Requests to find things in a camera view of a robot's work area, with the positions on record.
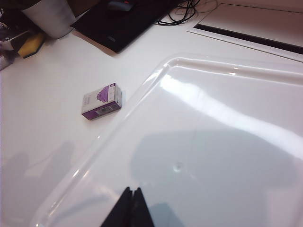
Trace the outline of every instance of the white cup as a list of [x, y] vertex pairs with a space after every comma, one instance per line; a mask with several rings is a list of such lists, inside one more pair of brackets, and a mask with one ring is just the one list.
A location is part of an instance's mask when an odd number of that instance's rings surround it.
[[66, 0], [41, 0], [22, 12], [55, 39], [68, 34], [76, 21]]

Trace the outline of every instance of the yellow sponge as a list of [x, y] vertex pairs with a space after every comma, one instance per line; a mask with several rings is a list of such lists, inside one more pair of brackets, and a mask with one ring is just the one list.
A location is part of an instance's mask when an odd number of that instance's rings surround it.
[[40, 47], [44, 43], [44, 40], [45, 38], [42, 33], [29, 37], [19, 49], [18, 54], [23, 58], [32, 56], [39, 51]]

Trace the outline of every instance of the clear plastic tray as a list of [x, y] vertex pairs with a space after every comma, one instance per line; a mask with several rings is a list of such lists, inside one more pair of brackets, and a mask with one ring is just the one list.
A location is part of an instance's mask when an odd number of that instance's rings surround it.
[[303, 74], [164, 60], [37, 210], [31, 226], [98, 227], [141, 187], [156, 227], [303, 225]]

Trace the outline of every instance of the white table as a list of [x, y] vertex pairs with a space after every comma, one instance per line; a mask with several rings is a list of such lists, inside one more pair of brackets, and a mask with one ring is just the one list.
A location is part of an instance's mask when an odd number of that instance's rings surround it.
[[178, 52], [302, 65], [186, 32], [188, 26], [152, 26], [120, 54], [70, 33], [1, 71], [3, 227], [28, 226], [46, 196], [114, 119], [116, 113], [86, 120], [80, 114], [85, 93], [116, 82], [127, 103], [157, 64]]

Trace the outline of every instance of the cardboard box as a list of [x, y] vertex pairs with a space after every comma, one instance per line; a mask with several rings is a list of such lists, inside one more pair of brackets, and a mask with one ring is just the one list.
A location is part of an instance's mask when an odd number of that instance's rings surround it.
[[82, 115], [89, 120], [121, 109], [121, 89], [116, 83], [84, 95]]

